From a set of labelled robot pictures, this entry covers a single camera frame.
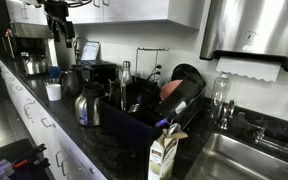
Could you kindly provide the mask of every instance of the wall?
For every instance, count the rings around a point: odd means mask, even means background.
[[[205,78],[206,96],[210,97],[214,79],[219,75],[215,70],[217,60],[199,59],[209,4],[210,0],[207,0],[200,31],[170,23],[75,25],[75,31],[77,36],[101,42],[101,59],[119,65],[125,60],[131,61],[133,73],[138,47],[169,48],[168,52],[160,52],[158,56],[158,62],[163,66],[160,83],[170,79],[176,65],[188,63]],[[57,43],[56,49],[60,66],[74,63],[72,49],[67,50],[64,43]],[[154,67],[155,54],[140,51],[138,59],[139,74],[147,77]],[[275,83],[237,75],[231,76],[231,83],[227,101],[234,99],[238,106],[288,120],[288,73],[284,70],[280,71]]]

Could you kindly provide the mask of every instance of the paper towel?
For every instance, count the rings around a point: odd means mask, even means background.
[[[216,67],[216,70],[219,72],[223,71],[257,80],[263,79],[264,81],[273,82],[276,81],[280,69],[281,63],[279,62],[233,57],[221,57]]]

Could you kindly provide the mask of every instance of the upper cabinet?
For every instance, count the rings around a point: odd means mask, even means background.
[[[172,21],[199,29],[204,0],[93,0],[70,8],[73,24],[136,21]]]
[[[6,0],[12,22],[47,25],[44,8],[35,8],[19,0]]]

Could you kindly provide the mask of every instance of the black granite countertop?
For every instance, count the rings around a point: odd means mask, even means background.
[[[132,158],[131,148],[120,143],[116,137],[110,135],[101,126],[84,127],[76,121],[74,98],[63,96],[59,101],[52,102],[48,100],[43,84],[43,80],[48,79],[47,75],[25,77],[23,76],[23,68],[18,66],[16,59],[0,57],[0,60],[16,75],[19,81],[107,179],[144,179],[144,171],[139,169],[140,166],[136,163],[136,159]],[[250,146],[259,148],[254,143],[252,144],[252,131],[239,127],[238,123],[234,127],[229,127],[233,129],[232,131],[220,130],[214,125],[214,122],[206,118],[206,110],[205,106],[184,130],[188,134],[188,138],[179,142],[172,179],[184,179],[197,155],[214,132],[226,134],[248,143]],[[267,133],[272,137],[282,141],[287,140],[288,122],[241,108],[237,108],[234,114],[239,111],[247,112],[246,118],[254,120],[255,123],[257,123],[256,121],[261,121],[260,123],[268,128]]]

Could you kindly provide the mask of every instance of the sink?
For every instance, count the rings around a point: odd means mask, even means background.
[[[222,134],[213,134],[186,180],[288,179],[288,163]]]

